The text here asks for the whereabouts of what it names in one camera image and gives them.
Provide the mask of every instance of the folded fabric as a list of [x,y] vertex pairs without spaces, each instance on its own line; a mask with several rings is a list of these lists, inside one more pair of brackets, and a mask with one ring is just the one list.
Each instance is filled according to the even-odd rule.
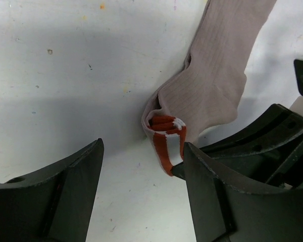
[[168,175],[185,141],[237,117],[247,61],[276,0],[208,0],[184,69],[151,97],[142,127]]

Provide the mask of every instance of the ribbed fabric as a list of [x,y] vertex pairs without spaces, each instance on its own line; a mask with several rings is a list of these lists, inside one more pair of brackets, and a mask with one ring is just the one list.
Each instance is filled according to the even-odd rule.
[[[195,144],[206,128],[236,119],[246,82],[244,70],[256,37],[275,2],[208,0],[184,70],[153,94],[141,119],[167,174],[171,175],[174,165],[169,157],[182,155],[174,153],[184,141]],[[186,138],[179,133],[171,134],[176,141],[160,138],[167,130],[157,130],[152,123],[155,117],[162,116],[176,120],[187,129]]]

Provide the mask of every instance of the beige fabric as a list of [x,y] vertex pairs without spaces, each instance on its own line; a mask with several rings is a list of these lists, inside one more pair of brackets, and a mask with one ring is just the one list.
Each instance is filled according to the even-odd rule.
[[233,121],[244,90],[244,70],[255,39],[276,0],[208,0],[184,70],[149,100],[142,126],[154,115],[181,119],[187,142],[206,128]]

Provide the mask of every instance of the fabric fold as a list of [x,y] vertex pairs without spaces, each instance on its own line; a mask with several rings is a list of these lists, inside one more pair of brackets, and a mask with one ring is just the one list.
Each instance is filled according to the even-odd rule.
[[167,174],[185,141],[196,144],[206,128],[236,119],[244,70],[275,2],[208,0],[183,71],[152,95],[141,118]]

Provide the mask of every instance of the white table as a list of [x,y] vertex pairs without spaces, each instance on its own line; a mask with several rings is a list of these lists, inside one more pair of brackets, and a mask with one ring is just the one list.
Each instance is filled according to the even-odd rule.
[[[87,241],[193,242],[185,182],[166,176],[140,117],[178,72],[205,0],[0,0],[0,182],[97,138],[106,152]],[[303,0],[279,0],[261,30],[238,119],[200,146],[298,97]]]

